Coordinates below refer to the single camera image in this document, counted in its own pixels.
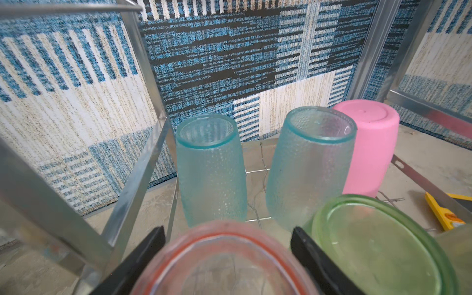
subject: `pink plastic cup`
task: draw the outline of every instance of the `pink plastic cup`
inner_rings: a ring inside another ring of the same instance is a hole
[[[350,100],[333,107],[357,124],[354,153],[343,194],[375,197],[392,160],[400,116],[392,107],[369,100]]]

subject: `metal rack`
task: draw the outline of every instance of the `metal rack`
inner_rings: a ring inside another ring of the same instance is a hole
[[[401,0],[379,0],[348,93],[348,99],[362,97],[400,2]],[[420,2],[389,74],[379,92],[378,100],[385,101],[386,99],[456,133],[472,138],[472,119],[397,89],[440,3],[441,0],[422,0]],[[173,132],[169,132],[171,130],[170,120],[156,85],[146,47],[138,27],[136,12],[142,9],[130,0],[117,0],[117,5],[0,6],[0,18],[58,13],[120,12],[152,105],[157,114],[157,123],[151,136],[133,168],[101,235],[73,211],[39,175],[0,139],[0,228],[21,238],[33,248],[42,251],[45,256],[54,262],[80,276],[81,281],[77,285],[77,292],[85,293],[91,290],[100,282],[101,278],[106,277],[121,262],[164,140],[167,142],[173,162],[176,162],[175,139]],[[244,144],[259,145],[262,153],[263,146],[276,143],[277,139],[268,139]],[[270,169],[264,162],[263,154],[261,154],[261,157],[264,169],[246,171],[247,174],[264,172],[265,178],[267,177]],[[465,222],[472,222],[469,211],[397,156],[393,157],[392,163],[423,189],[430,192],[443,207],[451,209]],[[23,179],[28,179],[30,183],[28,187],[24,186]],[[177,178],[167,230],[168,239],[170,239],[172,233],[178,192]],[[395,201],[400,200],[389,200],[391,204]],[[271,218],[260,218],[254,204],[249,203],[248,206],[254,210],[256,215],[255,219],[250,219],[248,222],[257,221],[261,226],[261,220]]]

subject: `glass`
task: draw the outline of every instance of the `glass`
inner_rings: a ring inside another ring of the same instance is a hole
[[[272,218],[292,231],[330,197],[342,194],[357,126],[345,114],[301,107],[285,118],[267,184]]]
[[[367,295],[454,295],[457,278],[436,241],[396,208],[360,195],[325,204],[312,237]]]
[[[236,122],[218,114],[187,119],[177,127],[176,150],[188,225],[214,219],[244,221],[246,174]]]
[[[461,225],[434,238],[446,252],[455,269],[460,294],[472,294],[472,225]]]
[[[318,295],[298,260],[262,230],[215,220],[170,242],[131,295]]]

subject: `blue glass cup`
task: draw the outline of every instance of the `blue glass cup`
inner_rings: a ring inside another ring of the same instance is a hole
[[[187,224],[244,221],[246,174],[236,122],[219,114],[187,119],[177,127],[176,150]]]
[[[356,132],[356,123],[337,110],[301,107],[287,114],[266,192],[267,209],[281,227],[303,226],[342,194]]]

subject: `floor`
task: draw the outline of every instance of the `floor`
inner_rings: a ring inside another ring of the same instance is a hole
[[[270,167],[274,146],[263,146],[262,151],[265,165]],[[472,196],[472,151],[400,126],[395,154],[445,192]],[[260,221],[262,229],[288,247],[290,233],[280,228],[275,221],[264,219],[269,214],[264,203],[262,183],[266,172],[261,160],[260,146],[245,143],[244,162],[247,171],[260,170],[248,174],[248,202],[257,209],[258,216],[263,219]],[[164,225],[167,233],[174,186],[175,179],[172,179],[148,190],[125,255],[128,255],[152,228]],[[404,201],[395,203],[400,210],[410,215],[433,236],[441,232],[439,222],[424,199],[424,190],[393,165],[390,165],[380,191],[390,199],[404,197]],[[101,232],[111,214],[111,208],[113,207],[89,215],[85,220]],[[254,210],[248,208],[248,219],[255,218]],[[259,226],[256,220],[248,224]],[[188,226],[179,202],[171,240],[186,230]],[[0,253],[0,295],[69,295],[75,283],[75,276],[26,246]]]

